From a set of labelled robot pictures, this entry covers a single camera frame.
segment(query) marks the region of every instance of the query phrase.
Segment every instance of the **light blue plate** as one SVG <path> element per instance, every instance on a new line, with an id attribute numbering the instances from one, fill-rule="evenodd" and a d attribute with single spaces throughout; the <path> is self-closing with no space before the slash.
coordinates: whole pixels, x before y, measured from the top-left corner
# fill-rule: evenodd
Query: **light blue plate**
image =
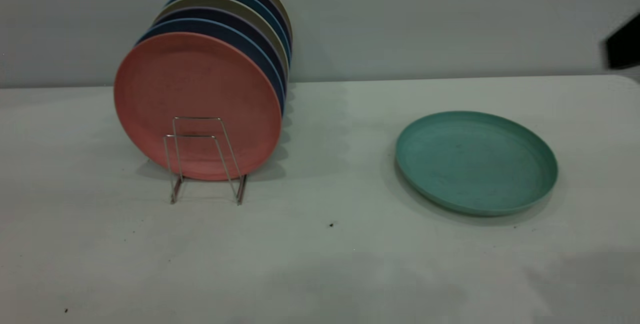
<path id="1" fill-rule="evenodd" d="M 546 142 L 518 123 L 482 112 L 440 112 L 414 121 L 398 137 L 395 158 L 421 194 L 471 215 L 526 210 L 558 179 Z"/>

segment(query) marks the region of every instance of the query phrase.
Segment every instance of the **gray wall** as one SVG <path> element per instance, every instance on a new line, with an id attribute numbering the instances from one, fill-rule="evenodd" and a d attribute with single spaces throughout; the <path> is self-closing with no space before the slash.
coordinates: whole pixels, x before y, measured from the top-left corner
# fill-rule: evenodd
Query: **gray wall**
<path id="1" fill-rule="evenodd" d="M 165 1 L 0 0 L 0 85 L 110 85 Z M 282 1 L 293 81 L 600 73 L 599 42 L 640 10 L 640 0 Z"/>

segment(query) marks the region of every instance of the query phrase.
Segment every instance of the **wire plate holder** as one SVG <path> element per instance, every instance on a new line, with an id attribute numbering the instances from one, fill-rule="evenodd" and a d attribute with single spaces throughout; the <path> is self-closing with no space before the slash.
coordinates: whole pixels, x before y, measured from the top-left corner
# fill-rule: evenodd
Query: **wire plate holder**
<path id="1" fill-rule="evenodd" d="M 242 201 L 245 196 L 245 188 L 247 187 L 247 174 L 240 175 L 238 178 L 238 188 L 234 186 L 234 181 L 231 179 L 231 175 L 229 174 L 229 169 L 227 167 L 227 163 L 225 162 L 225 157 L 222 155 L 222 149 L 220 148 L 220 142 L 215 135 L 178 135 L 176 133 L 176 121 L 218 121 L 220 125 L 222 125 L 222 132 L 224 133 L 224 138 L 226 139 L 226 144 L 229 146 L 229 151 L 231 151 L 231 158 L 233 158 L 233 164 L 235 165 L 236 173 L 238 175 L 241 174 L 240 167 L 238 167 L 238 161 L 236 160 L 236 155 L 234 153 L 233 148 L 231 147 L 231 142 L 229 141 L 229 135 L 227 135 L 227 130 L 225 128 L 225 122 L 222 121 L 219 117 L 194 117 L 194 116 L 174 116 L 171 121 L 171 125 L 173 126 L 173 134 L 165 135 L 162 140 L 164 142 L 164 153 L 166 154 L 166 166 L 169 171 L 169 183 L 171 185 L 171 204 L 175 204 L 178 201 L 178 192 L 180 191 L 181 185 L 185 182 L 185 176 L 183 175 L 183 166 L 180 162 L 180 151 L 178 150 L 178 138 L 199 138 L 199 139 L 213 139 L 215 142 L 215 146 L 217 147 L 217 153 L 220 155 L 220 160 L 222 160 L 222 166 L 224 167 L 224 173 L 226 173 L 226 178 L 228 179 L 229 185 L 231 186 L 231 191 L 233 191 L 233 198 L 235 199 L 235 203 L 237 205 L 242 205 Z M 175 143 L 175 156 L 178 159 L 178 178 L 174 184 L 174 173 L 171 171 L 171 159 L 169 158 L 169 147 L 167 146 L 167 139 L 173 138 Z"/>

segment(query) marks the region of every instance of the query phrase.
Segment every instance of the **plate rim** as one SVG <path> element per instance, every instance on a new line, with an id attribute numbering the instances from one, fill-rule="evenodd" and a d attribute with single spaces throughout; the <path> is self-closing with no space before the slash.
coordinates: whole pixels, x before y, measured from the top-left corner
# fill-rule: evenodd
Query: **plate rim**
<path id="1" fill-rule="evenodd" d="M 413 127 L 418 125 L 419 122 L 421 121 L 425 121 L 427 119 L 431 119 L 432 117 L 437 117 L 437 116 L 441 116 L 441 115 L 455 115 L 455 114 L 471 114 L 471 115 L 476 115 L 476 116 L 480 116 L 480 117 L 490 117 L 492 119 L 497 119 L 498 121 L 503 121 L 503 122 L 507 122 L 512 126 L 517 126 L 518 128 L 520 128 L 521 130 L 524 130 L 525 132 L 528 132 L 528 134 L 532 135 L 533 137 L 535 137 L 537 140 L 540 141 L 540 143 L 542 143 L 543 147 L 549 152 L 550 154 L 550 158 L 551 158 L 551 163 L 552 166 L 554 168 L 553 171 L 553 181 L 551 182 L 551 185 L 549 186 L 549 189 L 542 194 L 540 197 L 532 200 L 530 203 L 527 203 L 525 205 L 520 205 L 518 207 L 513 207 L 513 208 L 503 208 L 503 209 L 490 209 L 490 210 L 481 210 L 481 209 L 477 209 L 477 208 L 473 208 L 473 207 L 468 207 L 468 206 L 464 206 L 464 205 L 460 205 L 458 203 L 453 203 L 451 201 L 448 201 L 446 199 L 443 199 L 435 194 L 432 194 L 431 192 L 429 192 L 428 190 L 426 190 L 425 188 L 421 187 L 420 185 L 418 185 L 418 183 L 416 183 L 414 180 L 412 180 L 411 176 L 409 176 L 407 171 L 407 168 L 403 166 L 403 162 L 402 160 L 400 160 L 400 141 L 402 141 L 403 137 L 405 137 L 406 135 L 408 135 L 407 133 L 409 132 L 409 130 Z M 467 214 L 472 214 L 472 215 L 480 215 L 483 217 L 498 217 L 501 215 L 510 215 L 510 214 L 515 214 L 518 212 L 522 212 L 538 203 L 540 203 L 541 201 L 543 201 L 544 199 L 546 199 L 551 192 L 553 192 L 553 189 L 556 187 L 556 183 L 558 182 L 558 177 L 559 172 L 560 172 L 560 168 L 558 166 L 558 160 L 556 158 L 556 154 L 554 153 L 554 151 L 551 149 L 551 147 L 549 146 L 549 144 L 544 141 L 539 135 L 537 135 L 535 132 L 533 132 L 532 130 L 530 130 L 529 128 L 527 128 L 526 126 L 517 123 L 516 121 L 507 119 L 506 117 L 503 116 L 499 116 L 499 115 L 495 115 L 495 114 L 489 114 L 487 112 L 481 112 L 481 111 L 475 111 L 475 110 L 447 110 L 447 111 L 441 111 L 441 112 L 434 112 L 433 114 L 429 114 L 423 117 L 419 117 L 418 119 L 412 121 L 409 125 L 407 125 L 402 132 L 400 133 L 400 135 L 398 135 L 398 138 L 395 140 L 395 162 L 398 165 L 398 168 L 400 169 L 400 172 L 402 173 L 402 176 L 407 180 L 407 182 L 409 182 L 409 184 L 416 189 L 420 194 L 422 194 L 423 196 L 427 197 L 427 199 L 430 199 L 430 201 L 434 201 L 435 204 L 441 205 L 445 208 L 448 208 L 450 210 L 454 210 L 456 212 L 462 212 L 462 213 L 467 213 Z"/>

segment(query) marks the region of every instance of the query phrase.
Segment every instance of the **table surface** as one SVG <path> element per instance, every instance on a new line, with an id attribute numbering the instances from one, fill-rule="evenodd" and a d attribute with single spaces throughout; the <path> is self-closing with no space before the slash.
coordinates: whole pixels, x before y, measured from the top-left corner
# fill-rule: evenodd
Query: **table surface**
<path id="1" fill-rule="evenodd" d="M 560 168 L 549 201 L 468 217 L 409 187 L 396 138 L 448 110 L 540 135 Z M 170 205 L 110 87 L 2 89 L 0 129 L 2 323 L 640 316 L 640 86 L 622 76 L 291 84 L 242 206 L 195 181 Z"/>

